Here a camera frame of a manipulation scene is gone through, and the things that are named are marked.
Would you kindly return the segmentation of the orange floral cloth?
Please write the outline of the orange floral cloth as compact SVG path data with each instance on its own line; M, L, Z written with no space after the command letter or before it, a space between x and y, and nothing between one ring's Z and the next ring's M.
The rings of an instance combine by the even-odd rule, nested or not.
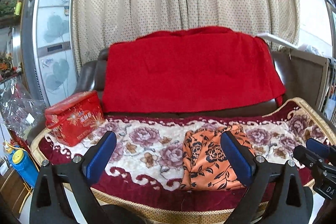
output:
M254 155L242 126L203 126L188 131L183 141L183 178L181 190L225 191L243 187L221 148L221 135L229 131L237 141Z

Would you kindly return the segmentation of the blue yellow plastic jug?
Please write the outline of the blue yellow plastic jug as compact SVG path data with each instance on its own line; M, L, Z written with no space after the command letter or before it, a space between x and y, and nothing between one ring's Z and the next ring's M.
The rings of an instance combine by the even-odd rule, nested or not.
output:
M21 178L32 188L35 187L39 171L30 159L29 154L22 149L14 149L9 155L9 162Z

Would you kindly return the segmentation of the red gift box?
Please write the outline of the red gift box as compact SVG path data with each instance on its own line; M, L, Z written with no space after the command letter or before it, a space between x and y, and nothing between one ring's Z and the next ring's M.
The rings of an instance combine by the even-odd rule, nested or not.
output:
M105 122L96 91L79 92L45 110L46 128L73 147Z

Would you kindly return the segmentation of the grey framed panel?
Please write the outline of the grey framed panel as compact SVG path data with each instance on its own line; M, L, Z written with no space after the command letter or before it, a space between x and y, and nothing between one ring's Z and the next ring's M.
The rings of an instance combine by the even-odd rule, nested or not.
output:
M285 50L272 53L278 75L286 88L284 100L299 97L319 109L327 86L329 59L309 52Z

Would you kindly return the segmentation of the floral plush sofa cover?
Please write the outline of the floral plush sofa cover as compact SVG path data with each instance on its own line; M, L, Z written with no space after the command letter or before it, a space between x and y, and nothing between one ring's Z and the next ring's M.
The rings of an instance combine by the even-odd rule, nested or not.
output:
M244 188L196 191L179 188L183 178L185 134L203 126L242 126L258 155L284 164L294 147L307 139L335 143L329 126L302 98L287 100L270 114L256 117L148 118L110 115L80 143L68 147L44 129L30 145L37 162L70 162L97 144L106 131L116 134L117 145L100 181L93 186L99 201L120 205L148 223L221 223L232 213Z

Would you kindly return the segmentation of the clear plastic bag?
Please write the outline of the clear plastic bag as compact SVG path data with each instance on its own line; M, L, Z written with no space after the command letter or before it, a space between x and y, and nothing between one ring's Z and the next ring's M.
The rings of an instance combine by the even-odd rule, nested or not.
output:
M23 140L44 117L45 102L33 99L24 85L10 79L1 89L1 114L6 127Z

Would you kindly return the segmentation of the flower pot on shelf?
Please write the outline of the flower pot on shelf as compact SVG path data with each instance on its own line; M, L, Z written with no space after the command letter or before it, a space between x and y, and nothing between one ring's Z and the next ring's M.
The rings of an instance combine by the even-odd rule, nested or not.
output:
M20 66L13 66L13 58L11 53L1 52L0 55L0 71L1 71L1 81L9 79L12 76L17 76L21 74L22 68Z

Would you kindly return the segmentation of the red blanket on sofa back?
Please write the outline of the red blanket on sofa back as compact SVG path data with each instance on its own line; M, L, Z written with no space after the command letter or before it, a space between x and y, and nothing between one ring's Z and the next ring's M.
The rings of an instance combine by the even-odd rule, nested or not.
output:
M225 27L160 31L108 52L106 113L194 113L282 102L263 39Z

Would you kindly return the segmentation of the white floor air conditioner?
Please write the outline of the white floor air conditioner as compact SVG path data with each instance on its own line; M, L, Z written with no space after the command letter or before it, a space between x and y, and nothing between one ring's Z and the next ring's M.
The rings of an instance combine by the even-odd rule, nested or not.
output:
M49 107L75 91L73 0L28 0L23 14L22 57L31 95Z

